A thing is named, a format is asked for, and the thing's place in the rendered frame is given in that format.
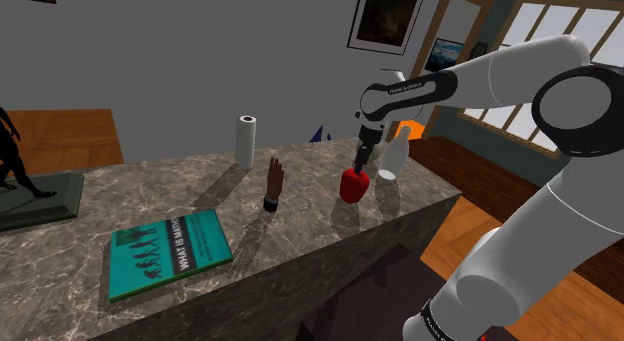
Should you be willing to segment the black figure on green base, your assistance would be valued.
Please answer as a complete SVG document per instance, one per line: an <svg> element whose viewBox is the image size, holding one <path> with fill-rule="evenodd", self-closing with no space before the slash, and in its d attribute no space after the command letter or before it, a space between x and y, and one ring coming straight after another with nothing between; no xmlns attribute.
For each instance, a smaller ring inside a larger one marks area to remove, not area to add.
<svg viewBox="0 0 624 341"><path fill-rule="evenodd" d="M84 175L29 177L17 145L20 140L8 113L0 107L0 232L75 219Z"/></svg>

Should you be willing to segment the dark framed wall picture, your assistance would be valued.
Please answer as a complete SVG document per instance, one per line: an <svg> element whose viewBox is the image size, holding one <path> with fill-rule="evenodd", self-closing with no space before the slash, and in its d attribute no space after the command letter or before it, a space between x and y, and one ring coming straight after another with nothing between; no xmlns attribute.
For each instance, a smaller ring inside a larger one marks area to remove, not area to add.
<svg viewBox="0 0 624 341"><path fill-rule="evenodd" d="M423 0L357 0L347 47L402 56Z"/></svg>

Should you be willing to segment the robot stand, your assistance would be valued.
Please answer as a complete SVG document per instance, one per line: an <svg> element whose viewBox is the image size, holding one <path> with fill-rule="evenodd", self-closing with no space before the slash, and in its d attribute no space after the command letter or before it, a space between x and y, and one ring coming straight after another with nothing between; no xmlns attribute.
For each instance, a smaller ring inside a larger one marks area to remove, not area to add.
<svg viewBox="0 0 624 341"><path fill-rule="evenodd" d="M402 341L445 280L402 245L390 249L300 323L295 341Z"/></svg>

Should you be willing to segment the white bottle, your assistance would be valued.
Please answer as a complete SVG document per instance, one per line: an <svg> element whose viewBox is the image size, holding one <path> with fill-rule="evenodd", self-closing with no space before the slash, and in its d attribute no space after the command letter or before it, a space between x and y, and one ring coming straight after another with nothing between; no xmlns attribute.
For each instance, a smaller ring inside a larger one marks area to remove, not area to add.
<svg viewBox="0 0 624 341"><path fill-rule="evenodd" d="M399 175L409 154L409 135L411 127L404 125L399 134L386 147L378 171L378 175L385 180L395 180Z"/></svg>

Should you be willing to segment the white paper towel roll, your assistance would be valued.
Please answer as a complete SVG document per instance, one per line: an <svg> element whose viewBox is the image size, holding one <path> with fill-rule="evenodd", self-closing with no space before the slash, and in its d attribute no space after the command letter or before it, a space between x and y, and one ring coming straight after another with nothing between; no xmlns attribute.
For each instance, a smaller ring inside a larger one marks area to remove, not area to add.
<svg viewBox="0 0 624 341"><path fill-rule="evenodd" d="M235 161L240 169L253 167L257 120L253 116L241 115L236 123Z"/></svg>

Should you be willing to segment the red bell pepper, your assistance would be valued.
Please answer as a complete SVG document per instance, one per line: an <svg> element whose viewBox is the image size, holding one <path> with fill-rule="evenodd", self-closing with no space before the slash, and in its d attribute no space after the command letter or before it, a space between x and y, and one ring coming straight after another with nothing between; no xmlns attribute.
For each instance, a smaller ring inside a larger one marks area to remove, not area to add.
<svg viewBox="0 0 624 341"><path fill-rule="evenodd" d="M367 192L369 185L370 179L365 172L356 173L354 168L348 168L341 176L340 197L347 204L357 203Z"/></svg>

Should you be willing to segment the teal book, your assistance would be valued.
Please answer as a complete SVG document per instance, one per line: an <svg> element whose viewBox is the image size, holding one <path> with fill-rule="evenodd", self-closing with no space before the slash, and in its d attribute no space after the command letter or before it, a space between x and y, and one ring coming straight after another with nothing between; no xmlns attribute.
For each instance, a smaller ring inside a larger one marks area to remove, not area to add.
<svg viewBox="0 0 624 341"><path fill-rule="evenodd" d="M221 266L233 254L213 209L112 233L109 301Z"/></svg>

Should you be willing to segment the blue wall picture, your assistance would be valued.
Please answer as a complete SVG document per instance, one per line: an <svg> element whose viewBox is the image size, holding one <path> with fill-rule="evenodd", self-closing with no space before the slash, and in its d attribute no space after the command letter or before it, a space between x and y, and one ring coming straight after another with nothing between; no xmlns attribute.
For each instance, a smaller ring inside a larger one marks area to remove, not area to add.
<svg viewBox="0 0 624 341"><path fill-rule="evenodd" d="M456 64L464 44L437 38L424 65L428 72L438 72Z"/></svg>

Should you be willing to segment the wood framed window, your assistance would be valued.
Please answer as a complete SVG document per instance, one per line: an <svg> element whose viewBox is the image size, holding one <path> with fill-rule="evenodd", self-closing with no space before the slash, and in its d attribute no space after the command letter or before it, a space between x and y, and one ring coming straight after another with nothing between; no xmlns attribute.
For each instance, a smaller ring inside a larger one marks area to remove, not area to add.
<svg viewBox="0 0 624 341"><path fill-rule="evenodd" d="M559 34L580 38L599 65L624 67L624 1L516 0L493 50ZM556 159L560 151L535 125L528 103L488 111L462 109L458 116Z"/></svg>

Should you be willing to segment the wood framed doorway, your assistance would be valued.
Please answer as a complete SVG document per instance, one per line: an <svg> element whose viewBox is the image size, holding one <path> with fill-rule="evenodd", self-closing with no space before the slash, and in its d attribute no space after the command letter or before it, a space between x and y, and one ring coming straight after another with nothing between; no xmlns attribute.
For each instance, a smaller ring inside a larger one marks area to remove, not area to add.
<svg viewBox="0 0 624 341"><path fill-rule="evenodd" d="M493 0L439 0L411 77L423 72L437 38L462 43L457 63L466 61L492 5Z"/></svg>

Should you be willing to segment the orange object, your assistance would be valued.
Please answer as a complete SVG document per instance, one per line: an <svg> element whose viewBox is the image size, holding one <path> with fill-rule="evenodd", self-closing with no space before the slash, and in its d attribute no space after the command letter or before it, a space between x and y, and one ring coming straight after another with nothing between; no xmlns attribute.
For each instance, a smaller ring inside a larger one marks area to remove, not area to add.
<svg viewBox="0 0 624 341"><path fill-rule="evenodd" d="M409 127L410 128L410 133L408 136L409 140L414 140L414 139L420 139L422 137L422 134L424 132L425 126L422 124L419 124L418 122L414 121L414 120L405 120L405 121L401 121L397 127L397 131L395 133L395 136L398 137L402 128L403 127Z"/></svg>

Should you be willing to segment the brown hand sculpture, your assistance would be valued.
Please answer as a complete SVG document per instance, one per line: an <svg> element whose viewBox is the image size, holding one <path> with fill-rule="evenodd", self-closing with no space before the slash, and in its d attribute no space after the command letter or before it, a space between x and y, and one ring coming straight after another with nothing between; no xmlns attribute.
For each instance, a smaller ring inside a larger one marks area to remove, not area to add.
<svg viewBox="0 0 624 341"><path fill-rule="evenodd" d="M263 208L265 211L273 213L277 210L279 196L282 192L284 180L283 164L278 158L270 159L267 173L267 189L264 196Z"/></svg>

